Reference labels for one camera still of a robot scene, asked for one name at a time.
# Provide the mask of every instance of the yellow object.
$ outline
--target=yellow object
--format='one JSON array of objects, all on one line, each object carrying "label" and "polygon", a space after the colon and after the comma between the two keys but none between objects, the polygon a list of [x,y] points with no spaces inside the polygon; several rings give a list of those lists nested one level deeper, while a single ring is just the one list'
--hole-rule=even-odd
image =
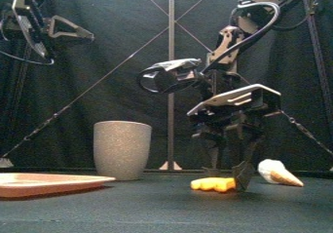
[{"label": "yellow object", "polygon": [[236,189],[236,181],[232,177],[207,177],[192,181],[192,189],[227,192],[231,189]]}]

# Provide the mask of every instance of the black cable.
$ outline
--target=black cable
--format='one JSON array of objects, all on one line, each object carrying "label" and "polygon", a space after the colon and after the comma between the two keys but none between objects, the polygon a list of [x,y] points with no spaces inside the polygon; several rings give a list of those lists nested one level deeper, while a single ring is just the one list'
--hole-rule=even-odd
[{"label": "black cable", "polygon": [[243,10],[246,8],[251,8],[251,7],[255,7],[255,6],[268,6],[268,7],[271,7],[275,10],[274,18],[271,19],[270,23],[262,29],[259,29],[259,31],[252,36],[250,36],[244,41],[238,43],[235,46],[232,46],[224,52],[224,54],[202,70],[202,73],[206,73],[207,71],[210,71],[224,57],[227,57],[234,51],[239,50],[244,45],[247,45],[254,40],[256,40],[272,28],[276,20],[280,17],[280,14],[282,14],[279,5],[275,4],[275,3],[270,3],[270,2],[250,3],[250,4],[246,4],[246,5],[240,4],[239,7],[238,7],[238,10]]},{"label": "black cable", "polygon": [[55,59],[54,58],[50,60],[50,62],[40,62],[40,61],[34,61],[34,60],[30,60],[30,59],[19,58],[19,57],[17,57],[17,56],[14,56],[14,55],[3,52],[3,51],[0,51],[0,55],[6,56],[9,58],[13,58],[15,60],[35,64],[35,65],[54,65],[55,64]]}]

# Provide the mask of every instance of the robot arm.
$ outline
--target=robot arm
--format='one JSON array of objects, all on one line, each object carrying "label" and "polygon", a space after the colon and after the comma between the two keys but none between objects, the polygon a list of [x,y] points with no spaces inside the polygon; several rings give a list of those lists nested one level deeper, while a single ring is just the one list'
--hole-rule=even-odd
[{"label": "robot arm", "polygon": [[208,55],[208,66],[203,69],[207,73],[214,68],[236,72],[235,61],[240,48],[252,45],[262,36],[275,28],[284,14],[303,0],[251,0],[240,1],[234,11],[231,25],[219,35],[216,50]]},{"label": "robot arm", "polygon": [[[208,54],[206,68],[196,71],[198,65],[184,68],[162,67],[159,63],[146,69],[138,78],[139,86],[155,94],[170,94],[194,86],[202,89],[215,89],[210,72],[224,70],[230,76],[238,76],[236,59],[244,51],[271,30],[284,17],[284,14],[303,0],[250,0],[240,1],[232,13],[231,24],[220,31],[216,50]],[[218,94],[212,92],[204,98]]]}]

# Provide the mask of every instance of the white object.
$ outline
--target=white object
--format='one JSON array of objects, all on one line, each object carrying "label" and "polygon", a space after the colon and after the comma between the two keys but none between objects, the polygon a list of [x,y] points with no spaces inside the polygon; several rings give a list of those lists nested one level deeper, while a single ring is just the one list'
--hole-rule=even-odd
[{"label": "white object", "polygon": [[98,173],[118,180],[140,179],[148,161],[152,128],[131,121],[94,126],[94,160]]},{"label": "white object", "polygon": [[270,183],[282,183],[300,187],[306,186],[279,160],[266,159],[262,161],[258,166],[258,171]]}]

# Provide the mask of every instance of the gray cup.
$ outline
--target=gray cup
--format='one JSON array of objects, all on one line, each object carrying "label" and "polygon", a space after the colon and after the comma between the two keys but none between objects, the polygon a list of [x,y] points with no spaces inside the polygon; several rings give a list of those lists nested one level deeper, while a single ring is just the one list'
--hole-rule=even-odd
[{"label": "gray cup", "polygon": [[148,161],[152,128],[131,121],[103,121],[94,126],[94,160],[98,173],[136,180]]}]

